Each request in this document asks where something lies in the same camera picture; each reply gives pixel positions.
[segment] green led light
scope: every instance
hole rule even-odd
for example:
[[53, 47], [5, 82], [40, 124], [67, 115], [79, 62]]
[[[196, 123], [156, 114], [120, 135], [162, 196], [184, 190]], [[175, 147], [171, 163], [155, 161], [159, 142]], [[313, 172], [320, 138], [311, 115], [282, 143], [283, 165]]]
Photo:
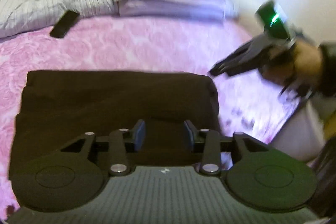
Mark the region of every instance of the green led light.
[[274, 22], [276, 22], [279, 18], [280, 18], [280, 15], [279, 15], [279, 14], [276, 14], [276, 15], [272, 18], [272, 21], [271, 21], [270, 26], [272, 26], [272, 25], [274, 24]]

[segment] rose pattern bedsheet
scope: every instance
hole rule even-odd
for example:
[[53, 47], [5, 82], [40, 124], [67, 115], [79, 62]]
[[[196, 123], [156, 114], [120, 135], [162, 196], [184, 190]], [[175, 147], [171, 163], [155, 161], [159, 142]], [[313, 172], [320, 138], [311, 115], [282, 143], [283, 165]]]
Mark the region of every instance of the rose pattern bedsheet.
[[[167, 18], [82, 19], [64, 39], [52, 27], [0, 40], [0, 219], [18, 208], [7, 168], [14, 119], [30, 70], [186, 71], [206, 75], [218, 60], [250, 39], [233, 21], [205, 23]], [[214, 79], [219, 93], [222, 131], [243, 131], [270, 142], [296, 104], [277, 101], [280, 91], [257, 72]]]

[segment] gray ribbed surface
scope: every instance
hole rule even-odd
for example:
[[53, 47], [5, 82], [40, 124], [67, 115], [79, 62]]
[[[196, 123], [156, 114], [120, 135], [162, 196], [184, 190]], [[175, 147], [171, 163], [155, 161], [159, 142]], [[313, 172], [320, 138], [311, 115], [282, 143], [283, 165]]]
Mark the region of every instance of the gray ribbed surface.
[[88, 204], [62, 213], [21, 209], [8, 224], [302, 224], [315, 220], [308, 209], [262, 213], [233, 199], [220, 180], [192, 167], [137, 167], [127, 177], [110, 179]]

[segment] black smartphone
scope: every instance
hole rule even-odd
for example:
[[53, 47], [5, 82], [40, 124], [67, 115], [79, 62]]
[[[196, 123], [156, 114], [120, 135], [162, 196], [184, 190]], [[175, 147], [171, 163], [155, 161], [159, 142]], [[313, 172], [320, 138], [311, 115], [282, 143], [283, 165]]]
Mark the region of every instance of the black smartphone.
[[79, 20], [79, 16], [80, 14], [74, 11], [66, 11], [51, 30], [50, 36], [55, 38], [64, 38], [70, 28]]

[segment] black fabric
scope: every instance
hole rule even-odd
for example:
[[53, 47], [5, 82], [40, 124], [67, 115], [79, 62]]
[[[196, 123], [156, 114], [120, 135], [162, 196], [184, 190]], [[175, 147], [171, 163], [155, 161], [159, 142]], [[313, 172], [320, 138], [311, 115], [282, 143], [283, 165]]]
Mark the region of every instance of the black fabric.
[[319, 91], [325, 96], [336, 94], [336, 43], [320, 45], [323, 54], [323, 75]]
[[220, 131], [218, 95], [207, 76], [128, 71], [31, 71], [16, 117], [10, 174], [85, 132], [107, 136], [146, 122], [138, 165], [190, 165], [200, 155], [185, 143], [183, 121]]

